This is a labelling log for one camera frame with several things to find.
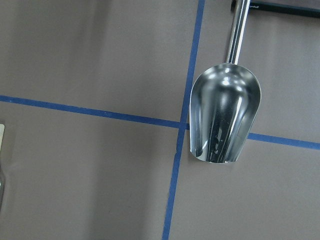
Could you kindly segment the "metal scoop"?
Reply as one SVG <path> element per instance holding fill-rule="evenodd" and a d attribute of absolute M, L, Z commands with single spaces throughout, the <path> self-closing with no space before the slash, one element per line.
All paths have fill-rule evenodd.
<path fill-rule="evenodd" d="M 237 161 L 261 103 L 258 78 L 238 64 L 250 3 L 235 2 L 225 61 L 204 71 L 191 89 L 190 152 L 203 162 Z"/>

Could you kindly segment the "black glass rack tray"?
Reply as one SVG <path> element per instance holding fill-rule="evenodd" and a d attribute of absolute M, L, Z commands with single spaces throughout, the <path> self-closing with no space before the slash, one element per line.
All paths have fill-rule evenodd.
<path fill-rule="evenodd" d="M 249 4 L 249 9 L 309 18 L 320 18 L 319 7 L 311 8 L 301 5 L 276 3 L 274 1 L 251 0 Z"/>

